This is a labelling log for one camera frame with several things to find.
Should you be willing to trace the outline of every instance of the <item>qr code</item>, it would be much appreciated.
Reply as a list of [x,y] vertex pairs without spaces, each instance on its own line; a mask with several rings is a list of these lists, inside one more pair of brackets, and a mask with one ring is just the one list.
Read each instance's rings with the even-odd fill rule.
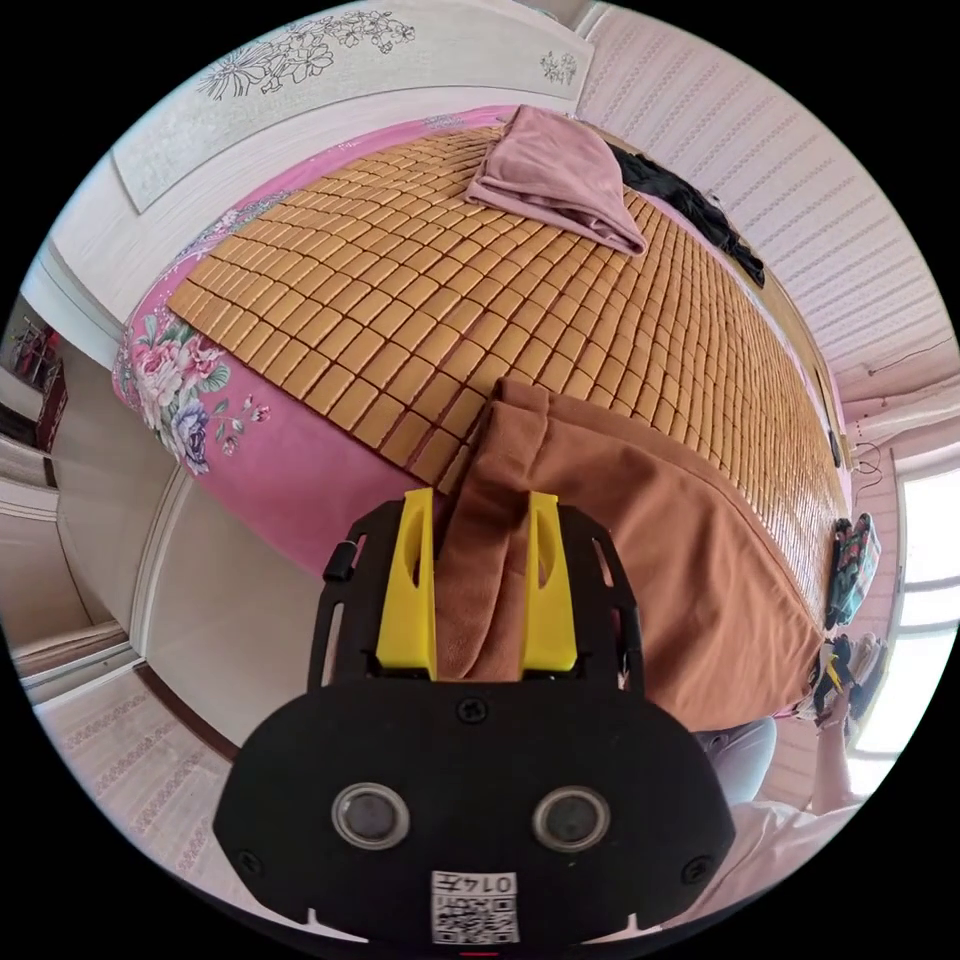
[[516,875],[434,873],[433,942],[519,943]]

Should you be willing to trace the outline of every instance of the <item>camera lens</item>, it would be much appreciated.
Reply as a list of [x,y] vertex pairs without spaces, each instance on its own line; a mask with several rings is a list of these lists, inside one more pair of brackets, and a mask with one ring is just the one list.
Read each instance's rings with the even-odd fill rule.
[[547,794],[533,814],[536,838],[551,850],[577,853],[603,839],[610,825],[604,799],[586,787],[561,787]]
[[333,825],[347,843],[364,850],[396,846],[410,829],[410,814],[401,797],[379,783],[357,783],[333,803]]

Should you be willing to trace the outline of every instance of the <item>window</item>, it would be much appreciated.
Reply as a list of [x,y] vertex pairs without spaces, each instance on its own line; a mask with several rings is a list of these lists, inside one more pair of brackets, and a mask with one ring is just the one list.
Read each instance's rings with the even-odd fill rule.
[[901,569],[886,675],[849,751],[856,793],[872,793],[913,736],[960,624],[960,467],[899,480]]

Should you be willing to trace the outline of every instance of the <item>brown cloth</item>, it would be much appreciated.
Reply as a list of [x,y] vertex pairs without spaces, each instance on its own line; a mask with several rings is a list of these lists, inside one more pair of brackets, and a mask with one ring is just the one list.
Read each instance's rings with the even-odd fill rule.
[[607,527],[643,631],[646,693],[690,730],[769,716],[808,692],[823,640],[740,492],[637,420],[501,380],[438,556],[443,679],[518,679],[527,494]]

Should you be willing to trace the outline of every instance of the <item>folded pink fabric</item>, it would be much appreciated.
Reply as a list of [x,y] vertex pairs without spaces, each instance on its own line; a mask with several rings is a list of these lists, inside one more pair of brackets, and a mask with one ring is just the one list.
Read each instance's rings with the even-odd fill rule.
[[647,242],[623,203],[620,166],[592,130],[520,107],[483,158],[466,199],[579,233],[628,255]]

